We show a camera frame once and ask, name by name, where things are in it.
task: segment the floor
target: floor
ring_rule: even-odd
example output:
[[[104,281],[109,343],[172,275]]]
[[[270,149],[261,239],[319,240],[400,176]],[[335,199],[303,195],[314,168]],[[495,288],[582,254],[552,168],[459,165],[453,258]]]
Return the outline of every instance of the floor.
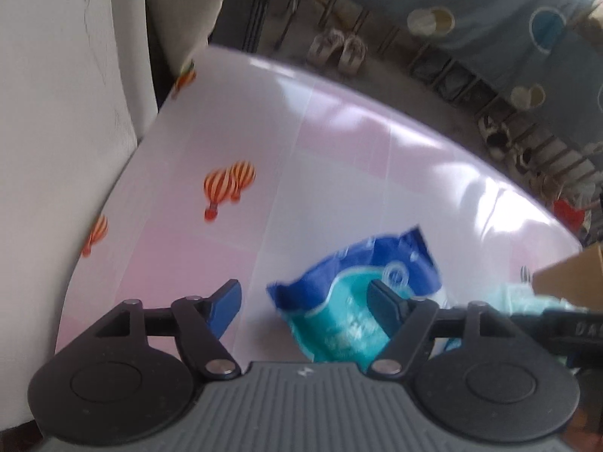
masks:
[[[314,0],[302,0],[281,48],[274,49],[288,17],[286,4],[287,0],[270,0],[257,50],[259,54],[306,68],[390,105],[451,138],[503,171],[502,165],[495,163],[484,147],[473,112],[462,105],[455,107],[446,103],[427,85],[409,76],[408,64],[420,47],[420,43],[413,41],[410,35],[399,35],[383,57],[377,56],[375,50],[391,25],[370,15],[360,30],[369,53],[358,75],[347,78],[337,72],[337,61],[328,63],[322,70],[305,63],[308,48],[320,31],[317,23],[322,7]],[[350,23],[354,22],[358,14],[357,9],[345,7],[339,8],[339,13],[347,14],[346,18]]]

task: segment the pink table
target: pink table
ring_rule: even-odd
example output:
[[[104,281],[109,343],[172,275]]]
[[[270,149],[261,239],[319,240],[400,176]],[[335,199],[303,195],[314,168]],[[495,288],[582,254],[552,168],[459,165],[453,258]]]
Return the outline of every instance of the pink table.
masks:
[[[107,234],[75,268],[57,349],[123,299],[165,307],[237,278],[243,308],[226,348],[243,368],[301,359],[266,285],[370,235],[419,224],[458,302],[580,249],[511,181],[404,114],[257,56],[210,47],[195,63],[103,209]],[[237,161],[255,180],[208,222],[204,180]],[[230,196],[218,177],[210,194]]]

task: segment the white slipper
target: white slipper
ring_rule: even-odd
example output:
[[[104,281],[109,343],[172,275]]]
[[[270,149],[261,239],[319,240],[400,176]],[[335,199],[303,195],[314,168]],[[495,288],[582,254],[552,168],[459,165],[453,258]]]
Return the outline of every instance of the white slipper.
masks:
[[[478,120],[478,129],[490,156],[496,161],[503,161],[513,145],[507,125],[486,114]]]
[[[559,184],[551,175],[536,172],[529,180],[530,189],[535,197],[546,206],[550,206],[562,196],[565,183]]]
[[[532,148],[522,149],[515,144],[507,155],[507,169],[509,176],[518,184],[525,184],[530,181],[532,172],[530,165],[532,163]]]
[[[367,45],[356,34],[350,34],[343,45],[337,69],[344,75],[354,76],[367,55]]]
[[[343,32],[337,29],[328,29],[318,34],[308,50],[307,62],[318,67],[324,66],[331,55],[343,47],[345,40]]]
[[[479,133],[482,136],[482,139],[485,141],[490,134],[493,134],[498,131],[499,125],[498,123],[492,119],[488,114],[481,116],[478,120],[478,129]]]

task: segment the white chair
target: white chair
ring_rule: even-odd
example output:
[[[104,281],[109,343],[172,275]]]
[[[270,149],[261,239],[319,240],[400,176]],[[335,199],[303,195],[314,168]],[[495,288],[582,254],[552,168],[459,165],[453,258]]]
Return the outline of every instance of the white chair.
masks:
[[[206,43],[221,1],[190,0],[215,14],[197,7],[194,39],[159,22],[173,68]],[[83,242],[157,106],[145,0],[0,0],[0,29],[3,430],[31,420],[29,379],[54,351]]]

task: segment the cardboard box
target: cardboard box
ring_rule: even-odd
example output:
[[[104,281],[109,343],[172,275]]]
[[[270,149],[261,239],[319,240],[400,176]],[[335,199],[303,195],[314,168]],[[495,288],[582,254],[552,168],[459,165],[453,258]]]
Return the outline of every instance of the cardboard box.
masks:
[[[573,305],[603,311],[603,253],[599,243],[567,260],[536,272],[536,294],[566,299]]]

